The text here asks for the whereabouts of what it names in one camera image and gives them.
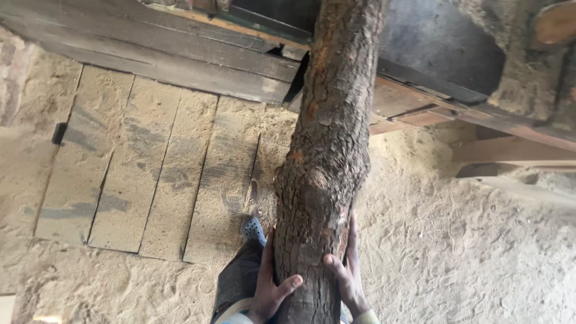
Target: wooden post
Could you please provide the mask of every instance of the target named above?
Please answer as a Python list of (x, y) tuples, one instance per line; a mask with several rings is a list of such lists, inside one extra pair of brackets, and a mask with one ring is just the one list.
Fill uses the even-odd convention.
[(278, 168), (276, 279), (300, 274), (279, 323), (338, 323), (340, 296), (322, 257), (342, 257), (354, 198), (370, 170), (372, 107), (382, 0), (323, 0), (316, 21), (302, 108)]

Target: tree trunk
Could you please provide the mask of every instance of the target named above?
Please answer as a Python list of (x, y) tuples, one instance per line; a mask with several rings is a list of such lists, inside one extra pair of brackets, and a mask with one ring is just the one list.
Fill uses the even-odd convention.
[(275, 274), (304, 284), (280, 323), (339, 323), (340, 296), (322, 257), (343, 257), (354, 198), (370, 170), (372, 107), (383, 0), (323, 0), (290, 152), (278, 168)]

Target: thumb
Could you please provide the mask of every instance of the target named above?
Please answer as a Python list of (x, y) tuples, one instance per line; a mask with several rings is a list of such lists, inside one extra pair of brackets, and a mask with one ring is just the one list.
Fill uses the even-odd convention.
[(278, 287), (274, 293), (274, 299), (278, 304), (281, 304), (288, 295), (293, 293), (298, 287), (302, 285), (302, 276), (295, 274)]
[(324, 256), (324, 264), (328, 267), (334, 274), (338, 281), (345, 280), (347, 278), (346, 268), (342, 265), (342, 261), (340, 261), (337, 257), (332, 254), (327, 254)]

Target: sawdust-covered floor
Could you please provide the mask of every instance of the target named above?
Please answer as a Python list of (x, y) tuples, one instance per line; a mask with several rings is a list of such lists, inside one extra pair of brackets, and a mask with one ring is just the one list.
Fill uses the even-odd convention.
[[(17, 295), (13, 323), (207, 323), (220, 269), (33, 237), (56, 149), (35, 127), (57, 113), (45, 108), (0, 127), (0, 295)], [(474, 133), (450, 122), (370, 139), (357, 202), (367, 298), (390, 323), (574, 323), (570, 212), (455, 180), (451, 147)]]

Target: person's right hand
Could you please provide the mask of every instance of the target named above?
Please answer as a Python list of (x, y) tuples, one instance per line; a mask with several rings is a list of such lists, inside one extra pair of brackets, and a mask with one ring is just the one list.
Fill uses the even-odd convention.
[(334, 255), (327, 254), (324, 256), (324, 264), (336, 275), (340, 296), (344, 304), (350, 309), (353, 318), (370, 310), (370, 305), (362, 289), (357, 239), (356, 219), (354, 213), (352, 213), (350, 215), (348, 247), (346, 248), (346, 267), (344, 267), (342, 262)]

